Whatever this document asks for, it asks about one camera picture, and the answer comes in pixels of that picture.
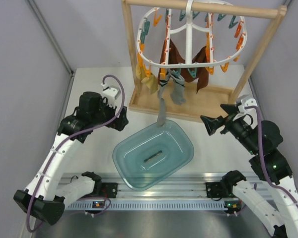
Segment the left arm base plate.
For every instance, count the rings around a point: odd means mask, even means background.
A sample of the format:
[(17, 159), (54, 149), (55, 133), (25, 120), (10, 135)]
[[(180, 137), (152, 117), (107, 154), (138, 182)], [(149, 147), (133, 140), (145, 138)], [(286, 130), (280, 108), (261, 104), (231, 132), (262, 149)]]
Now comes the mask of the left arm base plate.
[(92, 192), (88, 193), (81, 197), (90, 198), (90, 197), (106, 197), (106, 198), (116, 198), (118, 192), (118, 184), (115, 182), (103, 182), (102, 184), (98, 183), (95, 185), (95, 188)]

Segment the white round clip hanger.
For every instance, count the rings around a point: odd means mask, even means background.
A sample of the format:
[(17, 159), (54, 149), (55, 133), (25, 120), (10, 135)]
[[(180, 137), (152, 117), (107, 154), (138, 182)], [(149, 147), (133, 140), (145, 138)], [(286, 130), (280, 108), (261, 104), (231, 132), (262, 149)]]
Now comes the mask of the white round clip hanger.
[[(139, 29), (137, 32), (137, 63), (142, 65), (143, 73), (145, 76), (150, 76), (152, 74), (151, 67), (158, 67), (160, 69), (161, 78), (165, 78), (166, 72), (170, 68), (190, 68), (194, 71), (190, 72), (192, 76), (197, 72), (197, 68), (205, 67), (210, 75), (214, 74), (215, 67), (219, 66), (222, 72), (227, 72), (230, 63), (237, 62), (240, 57), (240, 53), (243, 50), (247, 42), (247, 30), (245, 24), (245, 18), (243, 16), (233, 15), (229, 22), (229, 29), (234, 29), (234, 38), (237, 39), (235, 53), (227, 56), (225, 59), (216, 60), (215, 54), (215, 44), (214, 44), (214, 13), (207, 12), (204, 18), (204, 25), (200, 26), (194, 23), (194, 20), (199, 15), (198, 11), (192, 10), (193, 1), (189, 1), (184, 10), (179, 13), (179, 22), (182, 24), (180, 27), (175, 28), (172, 25), (172, 13), (173, 10), (169, 7), (164, 7), (165, 14), (160, 14), (160, 8), (154, 7), (150, 9), (142, 18), (139, 23)], [(161, 20), (165, 21), (165, 36), (163, 43), (166, 41), (165, 58), (166, 61), (162, 64), (160, 62), (154, 62), (145, 56), (145, 40), (150, 33), (151, 27), (156, 27)], [(201, 32), (204, 34), (203, 39), (205, 40), (206, 46), (206, 63), (193, 63), (194, 58), (193, 53), (193, 33)], [(185, 63), (179, 64), (168, 64), (169, 58), (169, 41), (174, 35), (178, 35), (181, 32), (185, 32)]]

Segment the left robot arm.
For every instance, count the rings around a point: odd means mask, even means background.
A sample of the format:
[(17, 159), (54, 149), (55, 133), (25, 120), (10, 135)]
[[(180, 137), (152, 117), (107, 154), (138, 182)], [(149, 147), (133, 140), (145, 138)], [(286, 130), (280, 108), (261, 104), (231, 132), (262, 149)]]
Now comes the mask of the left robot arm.
[(17, 190), (13, 196), (27, 217), (54, 225), (72, 203), (85, 196), (101, 194), (101, 177), (94, 172), (84, 172), (62, 188), (58, 185), (74, 153), (95, 129), (106, 126), (122, 131), (128, 124), (127, 108), (115, 105), (123, 95), (115, 87), (107, 87), (102, 93), (83, 92), (74, 112), (61, 121), (40, 170), (25, 189)]

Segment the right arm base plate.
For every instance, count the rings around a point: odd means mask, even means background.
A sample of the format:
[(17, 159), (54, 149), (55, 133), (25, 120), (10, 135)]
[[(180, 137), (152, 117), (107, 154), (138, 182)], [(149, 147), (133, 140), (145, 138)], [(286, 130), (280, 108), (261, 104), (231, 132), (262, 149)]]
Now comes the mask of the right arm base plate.
[(211, 199), (233, 198), (232, 186), (223, 182), (207, 182), (205, 183), (207, 197)]

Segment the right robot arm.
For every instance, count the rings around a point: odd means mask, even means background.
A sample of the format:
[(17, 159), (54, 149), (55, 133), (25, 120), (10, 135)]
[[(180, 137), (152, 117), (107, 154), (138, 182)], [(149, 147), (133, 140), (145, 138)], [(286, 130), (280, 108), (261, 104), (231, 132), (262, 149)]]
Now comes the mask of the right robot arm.
[(260, 109), (237, 104), (222, 104), (226, 117), (201, 116), (207, 133), (231, 133), (253, 156), (252, 170), (266, 186), (275, 203), (273, 207), (238, 170), (229, 171), (219, 182), (207, 185), (207, 196), (215, 201), (236, 197), (261, 221), (273, 238), (298, 238), (298, 191), (292, 169), (278, 150), (283, 142), (278, 126), (261, 119)]

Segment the yellow sock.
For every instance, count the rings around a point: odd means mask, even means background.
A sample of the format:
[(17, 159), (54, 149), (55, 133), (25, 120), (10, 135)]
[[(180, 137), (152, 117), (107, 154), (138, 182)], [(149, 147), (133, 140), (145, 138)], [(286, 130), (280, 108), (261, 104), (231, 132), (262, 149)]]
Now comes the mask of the yellow sock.
[(143, 78), (141, 83), (149, 89), (150, 94), (153, 94), (158, 90), (158, 79), (154, 74)]
[(136, 68), (135, 68), (135, 74), (136, 74), (136, 78), (139, 80), (143, 79), (143, 68), (142, 65), (137, 63)]

